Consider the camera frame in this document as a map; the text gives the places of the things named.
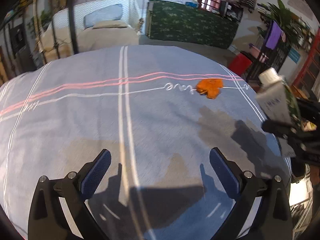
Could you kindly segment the black iron railing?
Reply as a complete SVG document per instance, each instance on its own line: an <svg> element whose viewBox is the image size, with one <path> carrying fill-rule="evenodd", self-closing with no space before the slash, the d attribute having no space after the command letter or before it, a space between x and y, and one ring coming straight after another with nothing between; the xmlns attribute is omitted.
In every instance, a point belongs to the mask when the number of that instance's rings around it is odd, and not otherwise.
<svg viewBox="0 0 320 240"><path fill-rule="evenodd" d="M12 0L1 17L1 80L79 53L77 0Z"/></svg>

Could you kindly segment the potted green plant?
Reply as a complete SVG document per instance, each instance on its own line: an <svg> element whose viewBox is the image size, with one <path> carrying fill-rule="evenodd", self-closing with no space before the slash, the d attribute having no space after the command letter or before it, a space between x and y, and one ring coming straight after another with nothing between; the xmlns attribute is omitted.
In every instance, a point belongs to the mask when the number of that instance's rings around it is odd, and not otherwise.
<svg viewBox="0 0 320 240"><path fill-rule="evenodd" d="M299 22L299 17L289 8L285 7L282 0L277 0L277 5L272 3L257 4L257 10L261 20L269 27L271 23L276 22L280 29L286 35L291 46L302 47L304 41L304 27Z"/></svg>

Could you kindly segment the black metal rack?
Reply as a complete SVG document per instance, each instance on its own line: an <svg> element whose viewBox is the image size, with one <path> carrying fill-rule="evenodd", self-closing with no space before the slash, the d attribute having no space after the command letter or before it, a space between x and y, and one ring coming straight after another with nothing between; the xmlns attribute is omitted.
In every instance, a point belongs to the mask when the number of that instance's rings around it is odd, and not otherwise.
<svg viewBox="0 0 320 240"><path fill-rule="evenodd" d="M274 50L265 47L267 32L269 31L270 27L271 25L268 27L266 31L262 46L260 48L260 53L264 53L267 56L267 59L264 63L262 63L258 59L254 58L254 61L247 72L246 81L258 82L258 76L270 67L274 68L276 72L279 72L285 59L289 54L291 46L288 40L286 39L286 35L284 34L284 32L282 33Z"/></svg>

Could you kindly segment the orange peel scrap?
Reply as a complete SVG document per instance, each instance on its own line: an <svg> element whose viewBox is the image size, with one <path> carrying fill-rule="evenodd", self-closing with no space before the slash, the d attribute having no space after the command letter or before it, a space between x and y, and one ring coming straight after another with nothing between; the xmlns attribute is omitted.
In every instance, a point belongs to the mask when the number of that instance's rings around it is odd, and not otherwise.
<svg viewBox="0 0 320 240"><path fill-rule="evenodd" d="M196 91L200 95L205 95L208 99L215 99L220 94L222 87L222 79L203 79L196 85Z"/></svg>

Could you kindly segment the purple towel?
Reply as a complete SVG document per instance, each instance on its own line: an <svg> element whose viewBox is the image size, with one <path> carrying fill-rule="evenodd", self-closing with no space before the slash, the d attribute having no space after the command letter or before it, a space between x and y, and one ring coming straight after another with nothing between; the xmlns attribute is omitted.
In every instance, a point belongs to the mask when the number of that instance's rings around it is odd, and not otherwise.
<svg viewBox="0 0 320 240"><path fill-rule="evenodd" d="M267 32L267 38L265 41L265 47L271 50L276 48L277 43L282 35L283 31L276 21L273 21L269 31Z"/></svg>

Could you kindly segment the grey blue pillow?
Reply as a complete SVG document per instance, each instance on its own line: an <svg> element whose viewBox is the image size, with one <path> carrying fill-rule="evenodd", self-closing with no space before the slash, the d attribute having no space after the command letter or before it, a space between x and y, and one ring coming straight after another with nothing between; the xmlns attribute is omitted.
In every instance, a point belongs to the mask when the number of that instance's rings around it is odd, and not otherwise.
<svg viewBox="0 0 320 240"><path fill-rule="evenodd" d="M87 14L84 17L84 28L93 27L96 23L101 21L117 21L123 15L123 6L121 4L114 4L108 7L98 9Z"/></svg>

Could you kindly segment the green milk carton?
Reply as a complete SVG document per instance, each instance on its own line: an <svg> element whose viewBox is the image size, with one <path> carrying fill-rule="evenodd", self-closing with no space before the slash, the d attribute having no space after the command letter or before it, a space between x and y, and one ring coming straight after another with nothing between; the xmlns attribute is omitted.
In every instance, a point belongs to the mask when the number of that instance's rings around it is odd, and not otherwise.
<svg viewBox="0 0 320 240"><path fill-rule="evenodd" d="M256 94L256 101L265 115L270 120L301 128L302 120L297 99L284 77L271 67L258 78L261 89Z"/></svg>

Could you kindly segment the pink basin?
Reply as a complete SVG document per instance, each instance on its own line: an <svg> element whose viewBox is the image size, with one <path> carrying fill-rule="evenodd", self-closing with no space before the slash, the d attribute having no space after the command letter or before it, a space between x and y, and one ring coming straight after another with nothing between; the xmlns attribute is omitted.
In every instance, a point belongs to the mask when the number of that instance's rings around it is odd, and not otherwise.
<svg viewBox="0 0 320 240"><path fill-rule="evenodd" d="M264 53L260 53L260 49L254 46L252 43L249 44L249 53L260 62L264 63L267 56Z"/></svg>

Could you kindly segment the red bag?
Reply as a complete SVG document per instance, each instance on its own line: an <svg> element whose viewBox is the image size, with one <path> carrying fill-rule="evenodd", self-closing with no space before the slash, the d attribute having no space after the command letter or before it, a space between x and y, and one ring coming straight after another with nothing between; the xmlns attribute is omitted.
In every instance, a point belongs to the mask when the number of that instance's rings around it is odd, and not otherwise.
<svg viewBox="0 0 320 240"><path fill-rule="evenodd" d="M231 61L231 63L228 65L228 69L234 72L236 75L242 76L242 74L245 73L251 64L252 61L250 58L243 53L240 53Z"/></svg>

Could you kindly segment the beige blanket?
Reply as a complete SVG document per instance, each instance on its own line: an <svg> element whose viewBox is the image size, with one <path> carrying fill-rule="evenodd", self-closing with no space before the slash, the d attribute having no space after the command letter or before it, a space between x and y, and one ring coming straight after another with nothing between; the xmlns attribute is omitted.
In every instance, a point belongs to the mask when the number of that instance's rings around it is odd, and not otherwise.
<svg viewBox="0 0 320 240"><path fill-rule="evenodd" d="M103 21L87 29L76 29L76 40L80 53L139 44L139 32L123 21ZM68 26L47 29L41 35L44 55L48 62L74 54Z"/></svg>

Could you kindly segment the grey striped table cloth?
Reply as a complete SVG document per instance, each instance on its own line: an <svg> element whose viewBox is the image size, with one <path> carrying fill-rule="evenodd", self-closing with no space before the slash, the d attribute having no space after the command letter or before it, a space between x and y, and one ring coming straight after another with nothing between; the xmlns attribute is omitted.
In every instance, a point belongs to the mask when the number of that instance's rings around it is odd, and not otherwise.
<svg viewBox="0 0 320 240"><path fill-rule="evenodd" d="M222 79L215 99L196 91ZM78 171L102 149L111 166L87 202L111 239L210 239L231 211L209 162L290 183L291 165L254 90L221 64L164 46L113 47L55 60L1 87L1 207L20 234L40 176Z"/></svg>

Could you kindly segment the white swing bed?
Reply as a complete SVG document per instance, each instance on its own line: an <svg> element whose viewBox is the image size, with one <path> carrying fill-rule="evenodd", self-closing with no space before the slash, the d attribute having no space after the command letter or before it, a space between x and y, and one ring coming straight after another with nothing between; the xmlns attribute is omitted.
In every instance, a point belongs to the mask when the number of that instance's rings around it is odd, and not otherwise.
<svg viewBox="0 0 320 240"><path fill-rule="evenodd" d="M143 19L136 0L96 0L74 7L78 51L86 52L114 46L138 45ZM68 9L53 16L41 34L48 62L74 54Z"/></svg>

